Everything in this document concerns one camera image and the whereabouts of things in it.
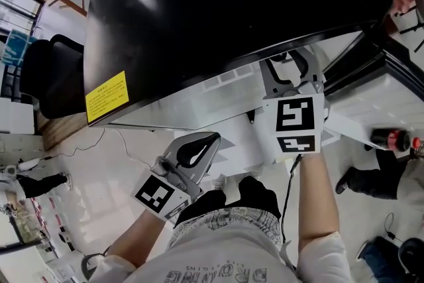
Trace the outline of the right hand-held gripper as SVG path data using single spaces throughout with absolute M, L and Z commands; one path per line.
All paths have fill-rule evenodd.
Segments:
M 321 151 L 321 136 L 329 108 L 323 93 L 319 60 L 306 48 L 290 51 L 300 71 L 300 86 L 281 80 L 271 59 L 260 61 L 266 91 L 263 108 L 270 134 L 284 154 L 313 154 Z

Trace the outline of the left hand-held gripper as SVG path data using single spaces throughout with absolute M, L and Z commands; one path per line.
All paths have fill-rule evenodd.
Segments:
M 203 194 L 198 185 L 209 171 L 221 136 L 197 132 L 178 137 L 159 156 L 151 170 L 143 172 L 133 198 L 163 221 L 175 224 L 179 214 Z

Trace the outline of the large black machine housing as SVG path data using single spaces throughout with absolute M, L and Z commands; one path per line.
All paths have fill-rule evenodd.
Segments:
M 291 50 L 319 60 L 323 127 L 424 132 L 424 70 L 364 0 L 90 0 L 83 55 L 92 127 L 196 131 L 263 108 L 260 61 L 300 86 Z

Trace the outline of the person's left forearm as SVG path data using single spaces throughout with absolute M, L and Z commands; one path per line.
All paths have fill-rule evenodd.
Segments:
M 138 219 L 109 247 L 107 256 L 118 256 L 136 268 L 141 267 L 146 262 L 165 223 L 149 210 L 144 210 Z

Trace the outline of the person's right forearm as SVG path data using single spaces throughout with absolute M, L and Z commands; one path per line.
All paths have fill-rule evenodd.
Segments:
M 325 159 L 321 153 L 306 154 L 299 172 L 298 251 L 338 231 L 339 211 Z

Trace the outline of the person's left grey shoe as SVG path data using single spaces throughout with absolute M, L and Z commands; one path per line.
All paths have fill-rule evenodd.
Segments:
M 227 184 L 227 177 L 220 175 L 218 178 L 212 181 L 212 189 L 215 191 L 223 191 Z

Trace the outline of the person's black trousers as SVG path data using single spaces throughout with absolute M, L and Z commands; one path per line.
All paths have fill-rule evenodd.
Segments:
M 175 226 L 177 227 L 189 219 L 200 217 L 215 210 L 234 207 L 267 211 L 276 217 L 277 220 L 280 220 L 282 215 L 278 207 L 277 196 L 272 190 L 267 189 L 262 182 L 252 176 L 247 176 L 239 182 L 238 190 L 240 199 L 229 205 L 226 204 L 227 198 L 222 189 L 206 192 L 180 213 Z

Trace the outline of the person's white printed shirt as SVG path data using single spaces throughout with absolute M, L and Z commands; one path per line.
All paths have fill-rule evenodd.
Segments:
M 111 255 L 89 283 L 352 283 L 338 232 L 308 244 L 291 265 L 279 221 L 251 208 L 219 209 L 176 227 L 168 249 L 140 268 Z

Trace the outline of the dark cola bottle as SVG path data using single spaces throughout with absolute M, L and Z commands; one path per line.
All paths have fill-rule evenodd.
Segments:
M 403 129 L 373 129 L 370 141 L 384 149 L 405 152 L 421 146 L 418 137 L 412 137 L 409 131 Z

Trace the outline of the wooden platform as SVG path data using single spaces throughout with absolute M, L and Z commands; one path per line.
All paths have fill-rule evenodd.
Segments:
M 87 126 L 85 113 L 69 115 L 59 119 L 47 119 L 41 112 L 36 112 L 37 132 L 42 135 L 45 151 L 49 151 L 68 137 Z

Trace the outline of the black mesh office chair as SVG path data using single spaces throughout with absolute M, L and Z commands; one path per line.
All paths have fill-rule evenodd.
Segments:
M 26 50 L 19 90 L 35 98 L 47 119 L 85 112 L 83 45 L 56 34 Z

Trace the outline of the dark blue bag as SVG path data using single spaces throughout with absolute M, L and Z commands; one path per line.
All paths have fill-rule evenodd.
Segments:
M 377 236 L 366 241 L 358 251 L 357 260 L 364 260 L 377 283 L 404 283 L 405 270 L 399 262 L 399 248 Z

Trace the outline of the blue printed board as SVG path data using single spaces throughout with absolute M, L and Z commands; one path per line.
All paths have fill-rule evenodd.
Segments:
M 12 29 L 7 36 L 1 61 L 6 66 L 21 67 L 28 47 L 36 42 L 37 38 Z

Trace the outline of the black round bin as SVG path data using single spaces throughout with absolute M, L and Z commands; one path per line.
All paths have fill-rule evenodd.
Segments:
M 407 239 L 399 248 L 398 258 L 408 274 L 424 278 L 424 241 Z

